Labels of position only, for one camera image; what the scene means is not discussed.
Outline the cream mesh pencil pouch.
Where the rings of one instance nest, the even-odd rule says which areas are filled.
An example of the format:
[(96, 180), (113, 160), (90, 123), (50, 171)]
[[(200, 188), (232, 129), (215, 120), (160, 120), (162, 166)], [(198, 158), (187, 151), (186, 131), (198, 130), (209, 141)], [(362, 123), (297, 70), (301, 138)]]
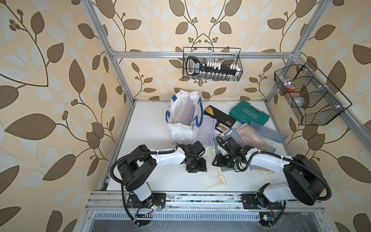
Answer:
[(213, 161), (216, 157), (215, 149), (207, 148), (203, 154), (206, 160), (206, 172), (202, 173), (204, 187), (206, 190), (225, 186), (226, 181), (220, 167), (213, 166)]

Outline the white canvas tote bag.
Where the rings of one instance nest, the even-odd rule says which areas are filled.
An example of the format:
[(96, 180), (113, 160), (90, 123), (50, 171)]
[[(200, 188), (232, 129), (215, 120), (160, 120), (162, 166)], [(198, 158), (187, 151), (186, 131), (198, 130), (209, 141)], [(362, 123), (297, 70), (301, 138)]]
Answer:
[(203, 123), (203, 104), (199, 92), (177, 92), (171, 98), (165, 117), (174, 142), (193, 144)]

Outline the purple mesh pencil pouch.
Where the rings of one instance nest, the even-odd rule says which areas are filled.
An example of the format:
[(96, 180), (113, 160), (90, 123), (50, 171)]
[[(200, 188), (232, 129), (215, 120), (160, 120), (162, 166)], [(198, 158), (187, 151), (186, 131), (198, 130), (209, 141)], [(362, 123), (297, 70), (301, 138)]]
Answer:
[(197, 140), (206, 147), (211, 147), (214, 142), (214, 133), (217, 120), (210, 117), (204, 117), (203, 122), (197, 134)]

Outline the small purple mesh pouch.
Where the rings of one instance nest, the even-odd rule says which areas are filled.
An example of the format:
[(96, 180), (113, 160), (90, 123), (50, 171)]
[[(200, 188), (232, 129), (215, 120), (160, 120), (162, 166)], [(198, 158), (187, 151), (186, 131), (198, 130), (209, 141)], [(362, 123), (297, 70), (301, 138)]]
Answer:
[(189, 96), (186, 97), (185, 99), (186, 99), (186, 102), (181, 112), (178, 115), (178, 119), (179, 119), (178, 123), (189, 126), (192, 120), (195, 106), (194, 106), (193, 100)]

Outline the purple mesh pouch cream trim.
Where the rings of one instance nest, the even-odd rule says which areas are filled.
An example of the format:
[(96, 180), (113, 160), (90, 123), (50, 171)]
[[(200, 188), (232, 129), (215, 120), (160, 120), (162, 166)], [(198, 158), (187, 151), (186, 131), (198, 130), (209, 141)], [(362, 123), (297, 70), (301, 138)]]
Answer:
[(177, 98), (176, 101), (172, 105), (172, 111), (173, 111), (173, 116), (172, 116), (172, 123), (178, 123), (178, 115), (181, 112), (184, 104), (186, 102), (186, 99), (184, 98)]

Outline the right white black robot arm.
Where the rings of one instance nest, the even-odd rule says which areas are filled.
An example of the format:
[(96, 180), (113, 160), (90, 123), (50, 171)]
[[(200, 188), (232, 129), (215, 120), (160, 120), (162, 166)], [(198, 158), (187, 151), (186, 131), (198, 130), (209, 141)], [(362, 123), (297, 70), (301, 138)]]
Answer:
[(322, 173), (305, 156), (281, 156), (262, 151), (252, 146), (240, 146), (232, 137), (215, 138), (218, 153), (213, 166), (245, 172), (250, 166), (260, 166), (285, 177), (285, 181), (264, 184), (255, 195), (246, 201), (261, 209), (272, 208), (279, 203), (281, 211), (273, 219), (263, 216), (261, 226), (273, 227), (281, 219), (288, 201), (299, 201), (312, 206), (316, 201), (327, 201), (332, 197), (331, 188)]

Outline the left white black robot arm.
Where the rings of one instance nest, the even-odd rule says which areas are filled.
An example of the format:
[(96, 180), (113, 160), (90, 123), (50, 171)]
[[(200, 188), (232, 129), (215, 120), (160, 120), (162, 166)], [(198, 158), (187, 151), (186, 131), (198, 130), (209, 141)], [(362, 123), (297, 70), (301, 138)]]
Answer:
[(134, 225), (143, 226), (144, 224), (140, 223), (137, 217), (145, 215), (137, 213), (133, 216), (129, 212), (124, 192), (127, 191), (134, 197), (140, 209), (149, 207), (151, 211), (154, 211), (155, 195), (147, 183), (147, 179), (155, 168), (184, 164), (188, 173), (206, 172), (206, 160), (203, 158), (205, 152), (206, 149), (199, 141), (188, 145), (177, 144), (175, 148), (168, 150), (153, 150), (146, 145), (140, 145), (111, 165), (110, 177), (120, 184), (124, 210)]

